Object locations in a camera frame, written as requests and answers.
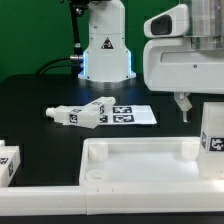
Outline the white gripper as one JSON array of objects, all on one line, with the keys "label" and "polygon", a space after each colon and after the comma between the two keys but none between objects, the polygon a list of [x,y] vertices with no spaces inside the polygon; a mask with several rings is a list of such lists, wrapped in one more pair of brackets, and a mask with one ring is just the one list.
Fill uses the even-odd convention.
[{"label": "white gripper", "polygon": [[153,39],[144,48],[143,76],[151,91],[175,92],[187,122],[189,93],[224,94],[224,50],[193,50],[190,38]]}]

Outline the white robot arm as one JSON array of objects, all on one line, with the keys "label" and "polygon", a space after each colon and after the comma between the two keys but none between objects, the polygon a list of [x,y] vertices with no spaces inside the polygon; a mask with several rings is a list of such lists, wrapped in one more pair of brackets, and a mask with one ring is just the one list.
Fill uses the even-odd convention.
[{"label": "white robot arm", "polygon": [[[135,78],[125,45],[121,0],[69,0],[72,22],[89,12],[89,46],[82,49],[73,27],[78,78],[101,88]],[[152,91],[172,92],[183,112],[191,93],[224,94],[224,0],[179,0],[144,23],[150,40],[143,51],[143,77]]]}]

